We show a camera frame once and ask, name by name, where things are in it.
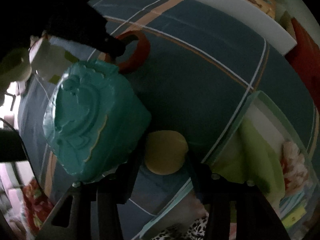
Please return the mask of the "leopard print scrunchie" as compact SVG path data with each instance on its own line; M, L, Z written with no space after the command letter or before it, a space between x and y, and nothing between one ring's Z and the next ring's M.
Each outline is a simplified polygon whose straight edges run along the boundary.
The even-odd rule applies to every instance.
M182 227L178 224L172 225L162 230L158 235L152 238L152 240L202 240L206 231L209 216L203 216L194 220L194 222L187 228L182 230Z

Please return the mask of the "lime green cloth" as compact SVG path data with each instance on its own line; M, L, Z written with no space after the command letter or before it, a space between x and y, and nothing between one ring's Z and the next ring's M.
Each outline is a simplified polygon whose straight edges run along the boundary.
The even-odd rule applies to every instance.
M212 171L234 183L252 182L274 208L285 196L279 157L248 118L212 164Z

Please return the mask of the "white pill bottle green label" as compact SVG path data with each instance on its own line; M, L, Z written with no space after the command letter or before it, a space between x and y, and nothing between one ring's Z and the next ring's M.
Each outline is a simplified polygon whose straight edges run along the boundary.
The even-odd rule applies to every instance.
M29 48L29 61L33 72L42 80L57 84L63 73L79 59L60 46L51 44L44 33Z

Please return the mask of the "light blue face mask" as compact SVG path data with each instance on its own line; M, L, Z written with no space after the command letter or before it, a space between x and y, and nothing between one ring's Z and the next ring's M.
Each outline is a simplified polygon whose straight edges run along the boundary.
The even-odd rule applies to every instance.
M284 218L289 212L300 203L300 201L304 198L305 192L301 191L295 195L285 197L280 201L279 212L280 218Z

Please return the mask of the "teal plastic toy case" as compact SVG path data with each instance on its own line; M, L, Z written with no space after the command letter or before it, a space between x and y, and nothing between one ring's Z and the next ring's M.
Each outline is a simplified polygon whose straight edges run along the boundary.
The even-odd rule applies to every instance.
M92 182L125 162L150 119L116 65L79 61L55 87L42 127L65 171Z

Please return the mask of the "pink zigzag white cloth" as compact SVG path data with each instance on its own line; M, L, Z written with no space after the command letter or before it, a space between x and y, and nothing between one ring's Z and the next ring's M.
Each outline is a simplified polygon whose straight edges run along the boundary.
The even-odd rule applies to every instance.
M285 197L290 197L302 191L308 178L309 171L305 157L300 148L292 141L282 145L281 167L285 183Z

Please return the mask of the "yellow sponge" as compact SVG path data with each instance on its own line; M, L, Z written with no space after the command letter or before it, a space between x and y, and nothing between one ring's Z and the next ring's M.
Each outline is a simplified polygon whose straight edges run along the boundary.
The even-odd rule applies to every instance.
M286 217L281 221L285 229L291 228L296 222L298 222L306 214L306 209L303 206L299 206L292 210Z

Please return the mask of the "white shallow box tray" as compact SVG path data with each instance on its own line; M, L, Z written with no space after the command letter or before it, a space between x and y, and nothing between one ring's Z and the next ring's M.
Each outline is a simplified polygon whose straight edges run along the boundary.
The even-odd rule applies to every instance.
M255 183L294 236L319 198L319 182L307 152L317 118L304 90L258 90L246 98L213 150L205 151L184 131L153 132L130 198L150 219L132 239L153 235L191 196L195 185L187 171L201 160L212 174L228 181Z

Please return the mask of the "blue plaid table cover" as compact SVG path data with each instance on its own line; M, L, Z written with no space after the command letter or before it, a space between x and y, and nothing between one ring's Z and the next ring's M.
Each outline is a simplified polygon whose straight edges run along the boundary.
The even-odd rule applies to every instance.
M136 26L148 12L170 0L91 0L107 16L107 31L118 35ZM216 141L236 119L252 85L266 93L293 125L308 153L319 161L317 112L298 74L286 59L252 29L195 0L179 2L160 12L150 23L138 23L151 42L146 63L124 76L152 115L155 129L180 132L191 143L191 153L216 155ZM74 179L50 153L43 136L46 89L54 85L31 78L19 109L19 128L40 185L57 202ZM319 162L314 164L319 175ZM158 176L141 167L131 199L119 207L124 239L132 239L187 182L181 171Z

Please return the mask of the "red cardboard box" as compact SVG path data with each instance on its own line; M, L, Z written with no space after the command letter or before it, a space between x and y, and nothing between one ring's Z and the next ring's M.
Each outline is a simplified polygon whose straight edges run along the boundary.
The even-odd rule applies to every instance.
M285 55L285 59L299 75L319 111L320 67L319 46L295 19L291 19L297 45Z

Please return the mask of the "white foam board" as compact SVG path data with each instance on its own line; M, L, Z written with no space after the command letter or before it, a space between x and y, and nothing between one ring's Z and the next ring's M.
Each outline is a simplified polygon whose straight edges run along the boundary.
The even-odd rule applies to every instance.
M220 10L239 20L270 43L281 55L286 55L297 42L270 16L246 0L195 0Z

